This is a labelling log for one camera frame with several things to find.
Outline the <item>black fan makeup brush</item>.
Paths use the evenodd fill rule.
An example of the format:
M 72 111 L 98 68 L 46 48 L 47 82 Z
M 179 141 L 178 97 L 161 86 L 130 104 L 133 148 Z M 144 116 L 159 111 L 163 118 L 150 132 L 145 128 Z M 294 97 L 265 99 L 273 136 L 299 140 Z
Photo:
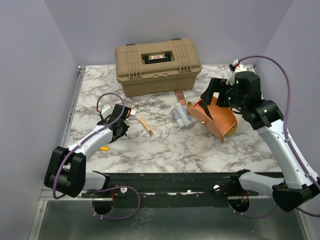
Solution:
M 212 116 L 211 116 L 211 114 L 210 114 L 210 111 L 209 111 L 209 109 L 208 109 L 208 106 L 207 106 L 203 101 L 201 101 L 201 102 L 199 103 L 199 106 L 204 110 L 205 114 L 206 114 L 211 120 L 213 120 L 213 118 L 212 118 Z

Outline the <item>tan plastic toolbox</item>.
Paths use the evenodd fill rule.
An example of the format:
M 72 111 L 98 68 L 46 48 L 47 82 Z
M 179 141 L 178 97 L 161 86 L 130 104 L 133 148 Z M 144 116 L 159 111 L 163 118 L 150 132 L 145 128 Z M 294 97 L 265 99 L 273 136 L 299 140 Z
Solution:
M 193 41 L 177 38 L 118 46 L 115 70 L 117 82 L 129 98 L 192 89 L 202 64 Z

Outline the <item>pink blush palette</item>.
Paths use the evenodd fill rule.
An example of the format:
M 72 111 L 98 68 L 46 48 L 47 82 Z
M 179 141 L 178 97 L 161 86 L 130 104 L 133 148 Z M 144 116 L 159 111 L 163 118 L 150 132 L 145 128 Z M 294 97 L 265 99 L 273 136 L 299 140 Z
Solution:
M 187 104 L 187 101 L 186 101 L 186 99 L 185 99 L 184 92 L 183 92 L 182 90 L 177 90 L 177 91 L 175 91 L 175 96 L 176 96 L 176 98 L 177 98 L 177 101 L 178 101 L 181 105 L 185 106 L 185 105 Z

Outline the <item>beige concealer tube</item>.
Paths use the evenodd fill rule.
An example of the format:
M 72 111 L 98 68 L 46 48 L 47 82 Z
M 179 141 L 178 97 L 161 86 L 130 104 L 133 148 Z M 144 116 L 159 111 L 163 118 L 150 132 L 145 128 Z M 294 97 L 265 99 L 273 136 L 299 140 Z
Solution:
M 139 119 L 139 122 L 143 125 L 143 127 L 146 129 L 146 131 L 149 133 L 150 136 L 153 136 L 154 133 L 153 131 L 151 130 L 150 126 L 147 124 L 146 120 L 144 117 L 140 117 Z

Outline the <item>lavender small bottle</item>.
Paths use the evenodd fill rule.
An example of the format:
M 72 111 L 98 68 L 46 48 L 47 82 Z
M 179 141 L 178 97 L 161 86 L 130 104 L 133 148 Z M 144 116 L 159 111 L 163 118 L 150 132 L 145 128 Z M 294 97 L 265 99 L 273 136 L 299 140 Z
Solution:
M 173 109 L 171 110 L 171 114 L 172 114 L 172 116 L 174 117 L 174 119 L 175 119 L 178 127 L 179 127 L 180 129 L 184 129 L 186 126 L 185 126 L 183 120 L 181 119 L 178 111 L 177 111 L 175 108 L 173 108 Z

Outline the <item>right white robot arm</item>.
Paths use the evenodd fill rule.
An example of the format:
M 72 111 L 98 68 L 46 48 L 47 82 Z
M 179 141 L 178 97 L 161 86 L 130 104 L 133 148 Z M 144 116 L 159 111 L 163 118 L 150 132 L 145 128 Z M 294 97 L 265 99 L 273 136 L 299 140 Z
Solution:
M 240 170 L 233 175 L 229 189 L 240 196 L 254 191 L 274 200 L 283 211 L 290 212 L 320 193 L 320 178 L 312 170 L 290 138 L 281 110 L 272 100 L 262 98 L 261 80 L 251 71 L 234 75 L 234 81 L 211 78 L 209 85 L 200 96 L 200 106 L 209 119 L 216 123 L 209 111 L 214 93 L 218 93 L 215 105 L 233 108 L 262 137 L 273 153 L 283 178 L 272 178 Z

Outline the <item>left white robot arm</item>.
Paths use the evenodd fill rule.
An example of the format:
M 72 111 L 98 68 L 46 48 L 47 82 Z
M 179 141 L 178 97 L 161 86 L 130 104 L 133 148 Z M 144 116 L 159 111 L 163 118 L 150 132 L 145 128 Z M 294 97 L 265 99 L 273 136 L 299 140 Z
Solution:
M 97 196 L 106 197 L 111 190 L 110 177 L 98 171 L 88 172 L 87 160 L 101 147 L 126 135 L 129 129 L 126 120 L 130 113 L 129 107 L 116 104 L 112 113 L 100 120 L 83 139 L 68 147 L 56 147 L 51 154 L 44 185 L 73 198 L 82 191 L 94 191 Z

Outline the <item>orange white cream tube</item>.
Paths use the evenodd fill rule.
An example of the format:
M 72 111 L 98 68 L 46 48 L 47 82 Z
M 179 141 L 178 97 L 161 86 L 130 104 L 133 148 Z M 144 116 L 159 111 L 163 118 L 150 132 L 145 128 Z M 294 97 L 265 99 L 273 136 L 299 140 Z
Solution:
M 136 111 L 136 110 L 131 109 L 131 110 L 129 110 L 129 111 L 128 111 L 127 116 L 128 116 L 128 117 L 129 117 L 129 116 L 136 116 L 136 113 L 137 113 L 137 111 Z

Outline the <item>white round makeup organizer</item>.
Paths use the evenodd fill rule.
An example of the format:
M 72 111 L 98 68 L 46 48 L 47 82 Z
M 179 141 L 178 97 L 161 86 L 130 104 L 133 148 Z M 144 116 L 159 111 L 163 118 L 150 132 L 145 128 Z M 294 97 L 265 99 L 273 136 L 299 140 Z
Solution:
M 210 118 L 205 110 L 200 106 L 199 99 L 192 106 L 187 107 L 187 111 L 197 121 L 206 127 L 215 137 L 224 142 L 225 137 L 233 136 L 239 128 L 239 117 L 228 107 L 219 107 L 216 105 L 218 100 L 218 93 L 214 93 L 211 104 L 207 106 Z

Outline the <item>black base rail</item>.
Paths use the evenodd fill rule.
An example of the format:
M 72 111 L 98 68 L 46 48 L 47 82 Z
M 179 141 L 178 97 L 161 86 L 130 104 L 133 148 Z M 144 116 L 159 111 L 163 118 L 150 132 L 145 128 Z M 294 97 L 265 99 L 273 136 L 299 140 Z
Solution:
M 122 187 L 122 193 L 87 190 L 82 198 L 116 208 L 227 207 L 228 199 L 246 201 L 255 192 L 246 192 L 231 173 L 110 173 L 107 187 Z

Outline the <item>gold black lipstick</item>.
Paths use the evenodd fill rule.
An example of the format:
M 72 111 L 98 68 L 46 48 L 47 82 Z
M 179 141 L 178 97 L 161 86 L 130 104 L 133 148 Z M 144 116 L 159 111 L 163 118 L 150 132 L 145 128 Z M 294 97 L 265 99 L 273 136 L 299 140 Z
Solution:
M 192 105 L 193 105 L 193 104 L 192 104 L 191 101 L 188 101 L 188 102 L 187 102 L 187 109 L 186 109 L 186 110 L 187 110 L 187 113 L 188 113 L 189 116 L 192 115 L 191 112 L 190 112 L 190 107 L 191 107 Z

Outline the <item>white spray bottle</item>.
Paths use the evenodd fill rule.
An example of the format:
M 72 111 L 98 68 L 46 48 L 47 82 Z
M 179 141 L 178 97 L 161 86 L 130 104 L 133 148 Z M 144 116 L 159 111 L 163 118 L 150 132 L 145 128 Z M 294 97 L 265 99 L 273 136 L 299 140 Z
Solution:
M 175 109 L 177 110 L 177 112 L 178 112 L 180 118 L 182 119 L 182 122 L 184 123 L 185 127 L 186 128 L 190 128 L 193 125 L 193 122 L 192 122 L 187 110 L 185 109 L 185 107 L 181 103 L 177 102 L 175 104 Z

